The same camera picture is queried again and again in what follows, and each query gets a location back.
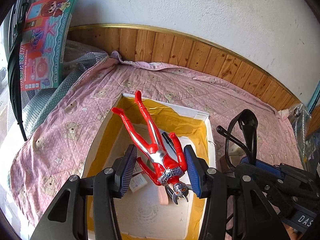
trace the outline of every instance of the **metal bolt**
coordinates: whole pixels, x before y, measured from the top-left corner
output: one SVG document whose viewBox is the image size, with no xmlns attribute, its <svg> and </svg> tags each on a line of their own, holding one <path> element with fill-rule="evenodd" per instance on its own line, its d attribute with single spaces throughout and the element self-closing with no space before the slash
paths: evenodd
<svg viewBox="0 0 320 240">
<path fill-rule="evenodd" d="M 105 173 L 105 174 L 111 174 L 111 173 L 113 173 L 113 168 L 106 168 L 106 169 L 104 170 L 104 173 Z"/>
<path fill-rule="evenodd" d="M 294 110 L 294 115 L 295 115 L 295 117 L 299 117 L 300 116 L 300 110 L 298 109 L 298 108 L 295 108 L 295 110 Z"/>
<path fill-rule="evenodd" d="M 207 169 L 207 172 L 209 173 L 209 174 L 216 174 L 216 169 L 215 168 L 209 168 L 209 169 Z"/>
<path fill-rule="evenodd" d="M 242 177 L 242 179 L 243 179 L 244 181 L 246 181 L 246 182 L 249 182 L 249 181 L 251 180 L 250 176 L 248 176 L 248 175 L 244 175 L 244 176 Z"/>
<path fill-rule="evenodd" d="M 78 176 L 77 175 L 71 175 L 70 177 L 69 177 L 69 180 L 70 181 L 76 181 L 78 179 Z"/>
</svg>

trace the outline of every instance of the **bed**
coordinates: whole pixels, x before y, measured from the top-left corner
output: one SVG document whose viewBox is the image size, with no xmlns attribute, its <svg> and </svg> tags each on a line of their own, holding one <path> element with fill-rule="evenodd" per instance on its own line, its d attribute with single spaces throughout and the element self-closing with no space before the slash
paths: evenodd
<svg viewBox="0 0 320 240">
<path fill-rule="evenodd" d="M 114 51 L 81 75 L 12 162 L 11 192 L 32 225 L 68 177 L 81 174 L 95 134 L 118 96 L 136 90 L 146 98 L 208 112 L 217 160 L 224 154 L 224 138 L 216 126 L 227 127 L 250 109 L 259 121 L 258 158 L 301 167 L 290 122 L 278 118 L 273 107 L 220 78 L 166 63 L 123 61 Z M 241 138 L 239 129 L 233 134 Z"/>
</svg>

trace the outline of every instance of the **blue gripper pad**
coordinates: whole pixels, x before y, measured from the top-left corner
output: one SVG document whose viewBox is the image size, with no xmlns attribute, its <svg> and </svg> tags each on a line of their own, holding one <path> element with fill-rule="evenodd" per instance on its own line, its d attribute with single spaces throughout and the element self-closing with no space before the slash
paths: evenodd
<svg viewBox="0 0 320 240">
<path fill-rule="evenodd" d="M 242 163 L 249 163 L 248 161 L 248 157 L 244 157 L 241 159 L 240 164 Z M 278 176 L 279 178 L 283 179 L 283 177 L 281 176 L 281 171 L 279 171 L 275 166 L 272 166 L 268 163 L 265 163 L 263 161 L 260 160 L 256 160 L 256 165 L 257 168 L 260 168 L 262 170 L 268 171 L 272 174 L 275 174 L 276 176 Z"/>
<path fill-rule="evenodd" d="M 197 197 L 200 197 L 201 193 L 202 193 L 202 190 L 200 187 L 200 176 L 196 170 L 196 167 L 195 167 L 194 162 L 191 157 L 191 154 L 194 155 L 195 157 L 196 157 L 196 155 L 195 155 L 191 145 L 186 145 L 185 148 L 183 149 L 183 153 L 184 153 L 184 157 L 187 161 L 187 165 L 188 165 L 187 172 L 188 172 L 188 176 L 189 176 L 190 183 L 192 186 L 192 191 L 197 195 Z"/>
<path fill-rule="evenodd" d="M 121 195 L 124 196 L 125 193 L 127 193 L 129 184 L 131 181 L 132 173 L 134 170 L 134 166 L 136 165 L 137 160 L 137 148 L 133 145 L 130 145 L 125 153 L 125 155 L 130 155 L 129 159 L 127 161 L 127 164 L 124 168 L 124 172 L 121 176 L 121 187 L 120 192 Z"/>
</svg>

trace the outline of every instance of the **gold trim strip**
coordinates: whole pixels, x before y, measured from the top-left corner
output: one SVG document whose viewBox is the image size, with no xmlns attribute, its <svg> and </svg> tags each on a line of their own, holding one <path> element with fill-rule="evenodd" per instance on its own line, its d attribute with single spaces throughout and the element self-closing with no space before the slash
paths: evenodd
<svg viewBox="0 0 320 240">
<path fill-rule="evenodd" d="M 300 100 L 284 85 L 282 84 L 279 80 L 277 80 L 274 76 L 272 76 L 270 73 L 259 67 L 257 64 L 253 63 L 252 61 L 248 60 L 247 58 L 235 53 L 234 51 L 227 49 L 223 46 L 220 46 L 214 42 L 205 40 L 203 38 L 199 38 L 197 36 L 187 34 L 187 33 L 182 33 L 174 30 L 169 30 L 166 28 L 161 28 L 161 27 L 155 27 L 155 26 L 149 26 L 149 25 L 139 25 L 139 24 L 121 24 L 121 23 L 107 23 L 107 24 L 90 24 L 90 25 L 81 25 L 81 26 L 75 26 L 71 27 L 69 30 L 74 31 L 74 30 L 80 30 L 80 29 L 94 29 L 94 28 L 125 28 L 125 29 L 137 29 L 137 30 L 145 30 L 145 31 L 152 31 L 152 32 L 159 32 L 159 33 L 166 33 L 166 34 L 171 34 L 175 36 L 179 36 L 182 38 L 187 38 L 192 41 L 198 41 L 202 42 L 204 44 L 210 45 L 212 47 L 215 47 L 217 49 L 220 49 L 224 52 L 226 52 L 229 55 L 232 55 L 233 57 L 237 57 L 243 62 L 251 65 L 252 67 L 258 69 L 260 72 L 262 72 L 264 75 L 268 76 L 271 78 L 273 81 L 277 82 L 283 89 L 285 89 L 295 100 L 300 102 Z"/>
</svg>

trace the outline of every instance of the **paper tag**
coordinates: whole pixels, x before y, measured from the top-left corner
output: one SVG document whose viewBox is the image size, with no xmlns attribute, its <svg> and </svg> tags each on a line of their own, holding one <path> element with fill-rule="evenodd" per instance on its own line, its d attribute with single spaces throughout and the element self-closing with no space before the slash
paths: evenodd
<svg viewBox="0 0 320 240">
<path fill-rule="evenodd" d="M 134 166 L 134 169 L 133 169 L 132 176 L 139 174 L 141 172 L 143 172 L 143 170 L 141 169 L 139 163 L 136 162 L 136 165 Z"/>
<path fill-rule="evenodd" d="M 131 189 L 132 192 L 135 192 L 138 189 L 140 189 L 143 186 L 145 186 L 146 184 L 148 184 L 148 182 L 143 177 L 143 175 L 141 173 L 139 173 L 138 175 L 136 175 L 136 176 L 131 178 L 131 181 L 130 181 L 130 184 L 129 184 L 129 188 Z"/>
</svg>

